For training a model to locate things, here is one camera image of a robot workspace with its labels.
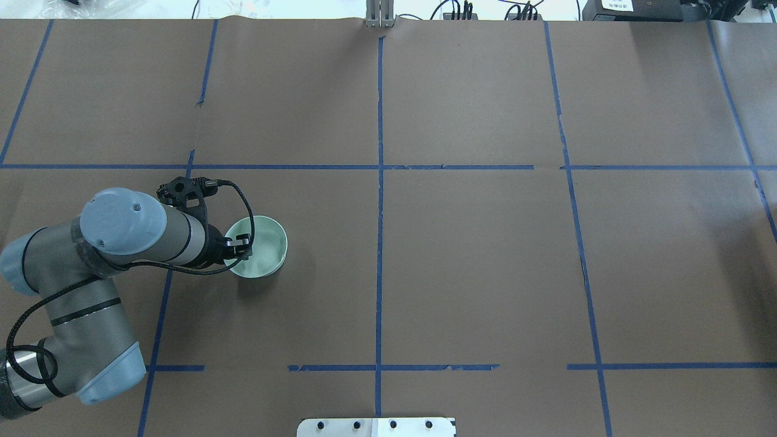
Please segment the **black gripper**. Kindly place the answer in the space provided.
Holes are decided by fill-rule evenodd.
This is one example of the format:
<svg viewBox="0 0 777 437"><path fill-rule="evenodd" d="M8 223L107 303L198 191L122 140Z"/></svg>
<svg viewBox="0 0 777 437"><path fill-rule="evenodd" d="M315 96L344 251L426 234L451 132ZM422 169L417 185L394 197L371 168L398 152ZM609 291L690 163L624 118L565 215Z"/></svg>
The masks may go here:
<svg viewBox="0 0 777 437"><path fill-rule="evenodd" d="M215 226L206 227L205 245L203 246L203 267L225 265L229 260L249 260L253 254L252 236L239 234L224 236Z"/></svg>

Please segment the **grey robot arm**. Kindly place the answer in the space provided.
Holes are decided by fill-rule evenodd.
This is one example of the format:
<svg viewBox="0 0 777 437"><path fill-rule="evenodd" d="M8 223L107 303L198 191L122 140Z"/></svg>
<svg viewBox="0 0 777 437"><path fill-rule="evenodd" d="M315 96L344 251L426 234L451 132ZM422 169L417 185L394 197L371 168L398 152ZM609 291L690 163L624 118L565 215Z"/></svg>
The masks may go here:
<svg viewBox="0 0 777 437"><path fill-rule="evenodd" d="M2 276L36 302L2 347L2 420L73 395L94 405L122 395L147 368L114 278L151 266L214 276L248 260L255 235L224 236L205 198L229 180L174 180L156 195L107 188L68 222L42 227L2 251Z"/></svg>

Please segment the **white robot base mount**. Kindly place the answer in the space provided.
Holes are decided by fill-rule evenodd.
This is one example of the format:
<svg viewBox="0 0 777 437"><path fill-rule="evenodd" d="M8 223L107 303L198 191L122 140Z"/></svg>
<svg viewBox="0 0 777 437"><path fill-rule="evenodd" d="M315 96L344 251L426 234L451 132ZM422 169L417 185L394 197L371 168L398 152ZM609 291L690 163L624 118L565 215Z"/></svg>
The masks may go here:
<svg viewBox="0 0 777 437"><path fill-rule="evenodd" d="M456 436L454 418L308 418L297 436Z"/></svg>

